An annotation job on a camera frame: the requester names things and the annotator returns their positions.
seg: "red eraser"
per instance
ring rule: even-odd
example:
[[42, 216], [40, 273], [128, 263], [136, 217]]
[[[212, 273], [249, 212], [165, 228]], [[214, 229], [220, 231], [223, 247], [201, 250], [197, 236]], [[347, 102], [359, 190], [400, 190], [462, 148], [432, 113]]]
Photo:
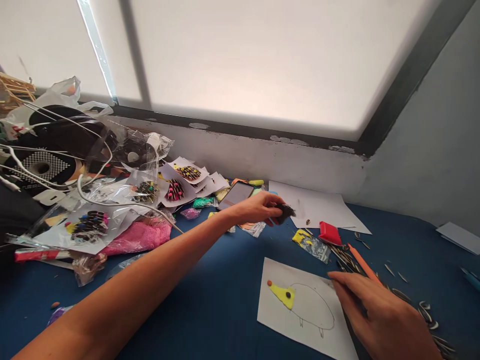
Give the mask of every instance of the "red eraser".
[[342, 246], [342, 239], [340, 239], [339, 230], [335, 226], [324, 221], [320, 221], [319, 238], [327, 243]]

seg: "blue pen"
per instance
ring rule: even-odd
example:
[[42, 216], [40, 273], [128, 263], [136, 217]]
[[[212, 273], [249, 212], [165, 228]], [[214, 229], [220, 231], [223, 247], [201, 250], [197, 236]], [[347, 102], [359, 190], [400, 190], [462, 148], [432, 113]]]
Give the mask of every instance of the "blue pen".
[[473, 272], [468, 271], [467, 269], [464, 269], [463, 267], [461, 267], [460, 269], [465, 273], [465, 279], [467, 279], [468, 282], [480, 292], [480, 280], [477, 275], [475, 275]]

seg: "gray wall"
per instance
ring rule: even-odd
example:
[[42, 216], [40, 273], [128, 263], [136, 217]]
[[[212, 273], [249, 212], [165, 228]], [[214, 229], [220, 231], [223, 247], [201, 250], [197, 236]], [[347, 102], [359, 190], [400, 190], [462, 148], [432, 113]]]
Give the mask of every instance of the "gray wall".
[[270, 179], [341, 193], [347, 202], [480, 236], [480, 2], [433, 64], [369, 160], [336, 151], [134, 119], [115, 120], [175, 140], [171, 155], [226, 177]]

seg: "hand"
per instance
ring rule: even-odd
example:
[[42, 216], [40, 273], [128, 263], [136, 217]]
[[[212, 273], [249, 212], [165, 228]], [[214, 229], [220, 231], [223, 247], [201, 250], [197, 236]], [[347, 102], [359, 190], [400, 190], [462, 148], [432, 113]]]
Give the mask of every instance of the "hand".
[[[441, 360], [427, 325], [413, 307], [359, 274], [329, 272], [356, 336], [374, 360]], [[352, 293], [367, 310], [360, 312]]]
[[261, 191], [257, 195], [225, 209], [224, 212], [229, 212], [238, 225], [264, 221], [268, 226], [272, 227], [273, 223], [271, 220], [278, 225], [276, 218], [282, 215], [282, 210], [273, 207], [276, 204], [285, 204], [285, 201], [271, 192]]

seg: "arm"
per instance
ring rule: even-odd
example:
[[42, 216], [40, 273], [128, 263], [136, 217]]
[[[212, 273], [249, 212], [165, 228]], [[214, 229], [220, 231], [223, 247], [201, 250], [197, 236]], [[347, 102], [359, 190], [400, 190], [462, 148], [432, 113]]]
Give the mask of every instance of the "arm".
[[14, 359], [113, 359], [183, 276], [229, 228], [273, 226], [284, 201], [261, 192], [149, 252], [66, 312]]
[[[359, 274], [329, 272], [353, 331], [374, 360], [441, 360], [424, 319], [383, 286]], [[365, 318], [354, 296], [367, 311]]]

